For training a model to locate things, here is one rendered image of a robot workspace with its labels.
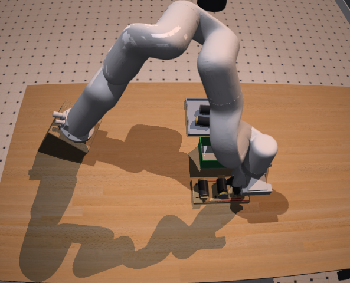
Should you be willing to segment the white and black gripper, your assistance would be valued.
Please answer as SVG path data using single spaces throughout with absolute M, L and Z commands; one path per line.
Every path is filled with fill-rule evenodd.
M 226 185 L 231 185 L 234 194 L 236 195 L 241 185 L 246 185 L 245 173 L 242 170 L 241 165 L 231 172 L 231 178 L 225 181 Z

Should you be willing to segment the green open-top box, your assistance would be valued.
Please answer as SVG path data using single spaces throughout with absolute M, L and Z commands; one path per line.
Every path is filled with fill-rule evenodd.
M 198 143 L 200 169 L 225 169 L 216 159 L 210 137 L 200 137 Z

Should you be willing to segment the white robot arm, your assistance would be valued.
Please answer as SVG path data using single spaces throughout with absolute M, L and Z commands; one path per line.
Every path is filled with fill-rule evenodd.
M 240 42 L 232 30 L 190 1 L 171 3 L 157 24 L 128 25 L 74 106 L 62 113 L 53 111 L 52 117 L 60 118 L 55 123 L 69 140 L 88 140 L 149 57 L 177 58 L 192 39 L 202 45 L 197 69 L 210 104 L 210 144 L 216 159 L 229 169 L 241 165 L 246 177 L 241 196 L 271 194 L 264 173 L 272 167 L 278 145 L 240 120 L 244 105 L 236 68 Z

